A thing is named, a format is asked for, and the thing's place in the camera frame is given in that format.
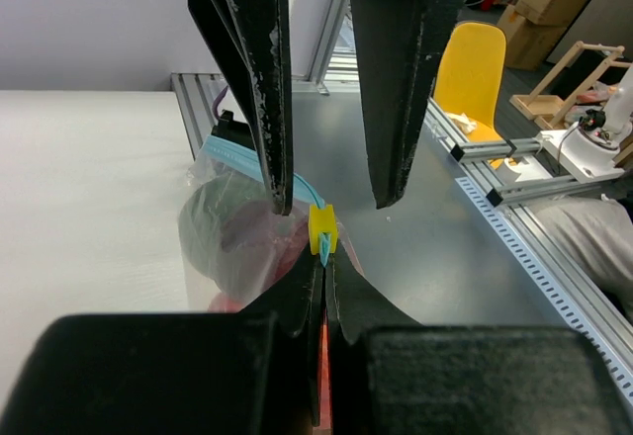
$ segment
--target white wall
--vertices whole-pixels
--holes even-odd
[[[0,89],[156,90],[219,72],[187,0],[0,0]]]
[[[331,0],[288,0],[290,58],[294,76],[306,77],[310,73],[330,2]]]

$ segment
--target cable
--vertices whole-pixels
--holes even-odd
[[[474,2],[474,3],[465,3],[464,6],[465,7],[474,7],[475,5],[479,5],[480,3],[484,3],[486,0],[480,0],[479,2]]]
[[[228,92],[228,86],[225,86],[225,88],[220,92],[220,94],[216,96],[216,99],[214,99],[214,102],[211,105],[211,112],[216,118],[216,121],[220,120],[220,114],[218,113],[218,106],[220,105],[220,102],[225,98],[226,92]]]
[[[565,133],[565,135],[563,136],[563,139],[561,140],[561,142],[558,144],[558,153],[556,154],[556,161],[558,163],[558,176],[561,176],[561,150],[563,149],[563,143],[565,142],[565,140],[567,140],[567,137],[570,136],[572,132],[577,128],[578,127],[570,128],[567,131],[567,133]]]

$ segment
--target yellow slider clip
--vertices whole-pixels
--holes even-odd
[[[317,205],[310,205],[308,234],[310,236],[310,251],[313,255],[317,255],[321,251],[320,236],[322,234],[329,234],[329,253],[333,254],[336,251],[338,228],[336,227],[333,205],[326,205],[322,210]]]

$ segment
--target person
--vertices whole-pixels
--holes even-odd
[[[633,194],[619,202],[568,197],[536,203],[530,209],[633,322]]]

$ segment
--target plastic bag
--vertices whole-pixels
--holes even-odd
[[[608,101],[609,97],[617,91],[617,86],[607,86],[600,81],[596,81],[593,87],[579,94],[576,97],[577,104],[595,104],[599,102]]]
[[[295,175],[292,211],[286,217],[273,214],[257,154],[213,135],[189,178],[193,193],[178,218],[189,306],[239,311],[292,269],[309,243],[310,204],[324,201]],[[340,223],[338,230],[358,269]]]
[[[446,115],[464,135],[468,135],[477,128],[477,122],[471,121],[466,114],[457,115],[447,112]]]
[[[567,114],[565,114],[565,123],[571,125],[579,119],[587,115],[587,111],[600,111],[601,106],[572,106]]]

